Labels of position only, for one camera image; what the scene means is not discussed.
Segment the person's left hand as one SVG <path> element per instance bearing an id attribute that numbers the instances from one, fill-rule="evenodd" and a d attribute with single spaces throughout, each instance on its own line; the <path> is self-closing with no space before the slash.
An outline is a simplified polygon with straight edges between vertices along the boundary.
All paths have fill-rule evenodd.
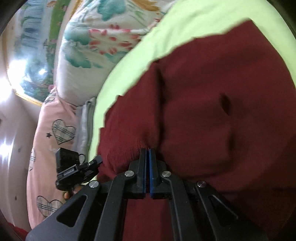
<path id="1" fill-rule="evenodd" d="M 77 185 L 70 191 L 66 191 L 63 194 L 63 198 L 67 201 L 69 200 L 73 195 L 77 194 L 81 189 L 83 188 L 83 185 Z"/>

